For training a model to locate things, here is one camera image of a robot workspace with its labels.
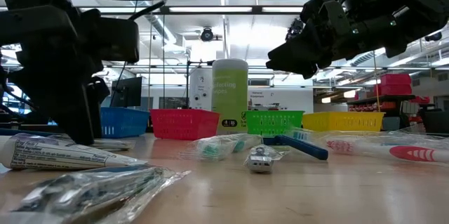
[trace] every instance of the red basket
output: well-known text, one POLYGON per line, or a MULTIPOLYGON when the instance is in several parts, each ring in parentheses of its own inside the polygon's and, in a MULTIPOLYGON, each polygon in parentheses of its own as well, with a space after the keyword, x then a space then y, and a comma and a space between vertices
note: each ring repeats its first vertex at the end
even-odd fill
POLYGON ((220 114, 196 109, 152 109, 154 136, 175 140, 198 140, 215 136, 220 114))
POLYGON ((410 95, 412 94, 412 87, 410 85, 387 85, 379 86, 379 95, 410 95))
POLYGON ((410 84, 412 84, 412 79, 409 74, 385 74, 380 77, 380 86, 410 84))

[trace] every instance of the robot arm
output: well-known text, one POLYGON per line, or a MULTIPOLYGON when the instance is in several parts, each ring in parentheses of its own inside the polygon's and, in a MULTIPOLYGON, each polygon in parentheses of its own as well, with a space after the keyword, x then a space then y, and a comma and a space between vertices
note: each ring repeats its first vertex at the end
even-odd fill
POLYGON ((269 52, 267 67, 312 77, 332 61, 385 47, 387 56, 443 28, 449 0, 310 0, 301 34, 269 52))
POLYGON ((6 75, 0 67, 1 85, 12 81, 76 143, 90 145, 101 137, 100 103, 109 95, 105 82, 92 75, 103 70, 102 60, 139 60, 139 32, 133 20, 166 0, 130 20, 102 18, 97 9, 82 13, 71 0, 5 2, 0 46, 20 43, 17 59, 23 68, 6 75))

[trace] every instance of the toothpaste tube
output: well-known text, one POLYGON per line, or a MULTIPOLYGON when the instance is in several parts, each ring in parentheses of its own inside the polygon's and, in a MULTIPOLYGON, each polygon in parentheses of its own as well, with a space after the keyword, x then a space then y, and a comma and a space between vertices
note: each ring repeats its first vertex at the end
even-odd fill
POLYGON ((147 162, 64 140, 20 133, 0 136, 0 163, 10 169, 82 170, 147 162))

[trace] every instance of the red and white toothbrush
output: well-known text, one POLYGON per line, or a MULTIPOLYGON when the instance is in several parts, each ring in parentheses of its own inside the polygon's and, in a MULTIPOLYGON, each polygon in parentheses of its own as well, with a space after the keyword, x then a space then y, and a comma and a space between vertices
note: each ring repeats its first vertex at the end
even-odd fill
POLYGON ((352 143, 345 140, 328 140, 326 145, 342 154, 395 157, 417 162, 449 162, 449 151, 417 146, 384 146, 374 143, 352 143))

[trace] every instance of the security camera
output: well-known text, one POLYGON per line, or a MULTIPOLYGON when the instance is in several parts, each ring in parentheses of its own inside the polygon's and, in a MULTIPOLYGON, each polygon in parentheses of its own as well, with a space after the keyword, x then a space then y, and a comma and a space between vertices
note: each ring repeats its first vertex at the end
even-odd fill
POLYGON ((213 40, 212 28, 204 27, 203 32, 201 33, 201 40, 202 41, 212 41, 213 40))
POLYGON ((424 40, 426 41, 439 41, 443 38, 443 34, 441 32, 437 32, 435 34, 431 34, 429 36, 424 37, 424 40))

